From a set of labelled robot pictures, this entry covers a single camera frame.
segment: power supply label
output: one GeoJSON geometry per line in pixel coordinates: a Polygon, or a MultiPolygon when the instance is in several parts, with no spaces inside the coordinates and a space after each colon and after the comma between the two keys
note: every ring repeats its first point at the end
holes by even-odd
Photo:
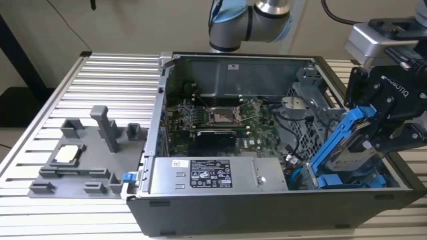
{"type": "Polygon", "coordinates": [[[189,186],[192,188],[232,188],[229,160],[190,160],[189,186]]]}

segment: blue latch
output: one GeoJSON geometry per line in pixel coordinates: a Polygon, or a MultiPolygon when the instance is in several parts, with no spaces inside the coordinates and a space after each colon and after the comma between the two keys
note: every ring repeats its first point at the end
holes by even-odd
{"type": "Polygon", "coordinates": [[[122,174],[122,182],[124,183],[130,183],[130,184],[134,184],[136,183],[136,173],[125,173],[122,174]]]}

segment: circuit board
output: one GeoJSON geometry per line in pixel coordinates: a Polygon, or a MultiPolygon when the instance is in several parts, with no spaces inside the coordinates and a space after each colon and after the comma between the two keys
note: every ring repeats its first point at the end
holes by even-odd
{"type": "Polygon", "coordinates": [[[280,144],[273,121],[261,99],[244,98],[238,106],[193,106],[182,101],[168,112],[168,143],[170,157],[253,156],[282,157],[286,154],[280,144]],[[209,134],[200,146],[201,134],[209,134]],[[224,136],[233,138],[229,145],[217,148],[224,136]]]}

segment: aluminum extrusion table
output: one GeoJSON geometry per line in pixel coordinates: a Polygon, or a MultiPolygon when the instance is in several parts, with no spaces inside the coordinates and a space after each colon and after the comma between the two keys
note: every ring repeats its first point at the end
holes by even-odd
{"type": "MultiPolygon", "coordinates": [[[[348,60],[328,60],[345,84],[348,60]]],[[[93,53],[81,56],[51,97],[0,163],[0,237],[25,240],[148,239],[120,199],[27,198],[27,187],[61,138],[67,117],[94,126],[93,105],[108,106],[118,126],[148,128],[158,78],[158,56],[93,53]]],[[[427,186],[427,147],[400,152],[427,186]]],[[[192,239],[425,240],[427,197],[401,210],[388,210],[357,229],[193,236],[192,239]]]]}

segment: motherboard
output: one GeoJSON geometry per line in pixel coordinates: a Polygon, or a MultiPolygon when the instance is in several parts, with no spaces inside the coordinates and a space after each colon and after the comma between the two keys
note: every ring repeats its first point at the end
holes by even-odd
{"type": "Polygon", "coordinates": [[[170,157],[282,157],[281,144],[262,98],[193,95],[166,108],[170,157]]]}

